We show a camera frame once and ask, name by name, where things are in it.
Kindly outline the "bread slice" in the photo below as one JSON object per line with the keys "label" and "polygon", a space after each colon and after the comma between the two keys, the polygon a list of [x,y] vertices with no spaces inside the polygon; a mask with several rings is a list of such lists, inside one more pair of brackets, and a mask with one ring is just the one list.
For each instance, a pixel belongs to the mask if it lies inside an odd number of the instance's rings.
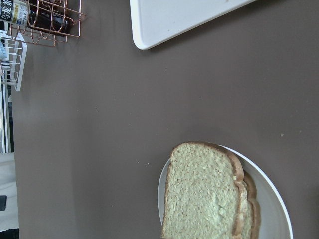
{"label": "bread slice", "polygon": [[248,207],[242,230],[242,238],[258,239],[261,225],[261,210],[257,201],[255,182],[247,171],[244,171],[244,183],[247,190]]}
{"label": "bread slice", "polygon": [[185,142],[170,154],[163,239],[240,239],[248,208],[244,172],[231,151]]}

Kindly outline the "tea bottle front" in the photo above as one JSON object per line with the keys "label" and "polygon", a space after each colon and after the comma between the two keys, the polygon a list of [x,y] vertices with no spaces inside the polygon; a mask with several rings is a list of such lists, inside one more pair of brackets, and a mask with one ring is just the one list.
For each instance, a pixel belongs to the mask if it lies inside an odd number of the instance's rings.
{"label": "tea bottle front", "polygon": [[55,2],[29,0],[27,26],[31,29],[64,37],[73,25],[66,10],[55,6]]}

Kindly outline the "tea bottle right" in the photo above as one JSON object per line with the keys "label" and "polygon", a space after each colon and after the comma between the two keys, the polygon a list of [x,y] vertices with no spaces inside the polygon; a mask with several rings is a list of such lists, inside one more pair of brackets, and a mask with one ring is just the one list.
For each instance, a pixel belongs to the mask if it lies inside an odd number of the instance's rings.
{"label": "tea bottle right", "polygon": [[27,26],[27,2],[22,0],[0,0],[0,19],[10,24]]}

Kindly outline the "white dish rack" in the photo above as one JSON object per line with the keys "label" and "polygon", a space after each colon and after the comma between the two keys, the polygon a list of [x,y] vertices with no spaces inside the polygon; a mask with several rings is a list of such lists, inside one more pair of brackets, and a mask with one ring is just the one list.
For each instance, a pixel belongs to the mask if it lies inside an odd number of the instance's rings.
{"label": "white dish rack", "polygon": [[12,39],[6,30],[0,31],[0,81],[20,91],[27,54],[27,44],[19,33]]}

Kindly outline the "bread slice on plate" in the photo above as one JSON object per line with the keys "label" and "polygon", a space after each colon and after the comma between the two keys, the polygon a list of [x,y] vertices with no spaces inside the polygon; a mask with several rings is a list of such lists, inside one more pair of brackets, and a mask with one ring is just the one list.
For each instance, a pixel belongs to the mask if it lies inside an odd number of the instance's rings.
{"label": "bread slice on plate", "polygon": [[242,230],[242,238],[258,239],[261,225],[261,210],[257,201],[255,182],[247,171],[244,171],[244,183],[247,190],[248,207]]}

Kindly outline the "white round plate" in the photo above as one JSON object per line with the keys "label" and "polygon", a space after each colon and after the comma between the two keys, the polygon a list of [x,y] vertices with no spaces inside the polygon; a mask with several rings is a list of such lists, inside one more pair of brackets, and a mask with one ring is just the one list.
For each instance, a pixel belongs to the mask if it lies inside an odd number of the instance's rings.
{"label": "white round plate", "polygon": [[[257,188],[257,201],[261,210],[261,225],[259,239],[291,239],[293,237],[292,226],[286,206],[273,183],[266,174],[246,156],[239,152],[221,146],[239,159],[243,172],[247,171],[253,178]],[[164,217],[164,196],[167,178],[167,169],[170,158],[166,163],[159,180],[158,186],[158,208],[161,224]]]}

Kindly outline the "cream rabbit serving tray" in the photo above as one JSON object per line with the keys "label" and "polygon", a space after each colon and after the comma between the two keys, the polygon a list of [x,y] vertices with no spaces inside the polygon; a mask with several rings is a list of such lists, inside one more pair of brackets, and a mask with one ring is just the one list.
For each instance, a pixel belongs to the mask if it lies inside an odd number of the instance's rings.
{"label": "cream rabbit serving tray", "polygon": [[140,50],[151,49],[252,2],[252,0],[131,0],[134,44]]}

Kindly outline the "tea bottle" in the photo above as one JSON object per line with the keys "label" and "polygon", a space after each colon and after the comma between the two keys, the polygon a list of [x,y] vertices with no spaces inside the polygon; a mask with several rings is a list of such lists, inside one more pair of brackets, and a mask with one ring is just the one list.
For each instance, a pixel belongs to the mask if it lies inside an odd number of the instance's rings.
{"label": "tea bottle", "polygon": [[22,0],[0,0],[0,19],[10,24],[27,26],[27,2]]}
{"label": "tea bottle", "polygon": [[73,25],[66,10],[55,6],[55,2],[29,0],[27,26],[31,29],[64,37]]}

